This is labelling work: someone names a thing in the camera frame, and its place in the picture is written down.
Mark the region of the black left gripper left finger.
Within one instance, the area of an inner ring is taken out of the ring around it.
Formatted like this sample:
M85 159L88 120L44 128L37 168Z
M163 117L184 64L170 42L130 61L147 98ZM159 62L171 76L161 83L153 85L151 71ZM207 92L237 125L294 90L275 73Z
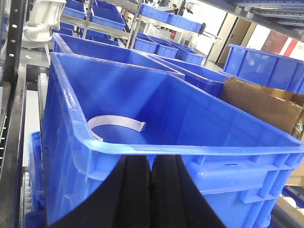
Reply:
M144 155L123 155L105 181L52 228L148 228L150 165Z

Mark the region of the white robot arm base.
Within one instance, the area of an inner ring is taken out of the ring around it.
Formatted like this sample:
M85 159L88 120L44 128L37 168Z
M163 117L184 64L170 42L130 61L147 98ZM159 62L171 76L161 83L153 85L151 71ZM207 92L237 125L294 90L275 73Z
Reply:
M24 23L22 46L31 48L52 39L52 29L60 29L60 17L66 5L65 0L37 0Z

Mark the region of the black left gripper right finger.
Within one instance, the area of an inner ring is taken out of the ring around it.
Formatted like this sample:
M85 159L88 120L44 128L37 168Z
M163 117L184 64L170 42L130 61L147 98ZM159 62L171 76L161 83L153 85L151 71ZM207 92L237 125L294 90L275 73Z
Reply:
M151 227L224 228L179 155L155 157L150 179Z

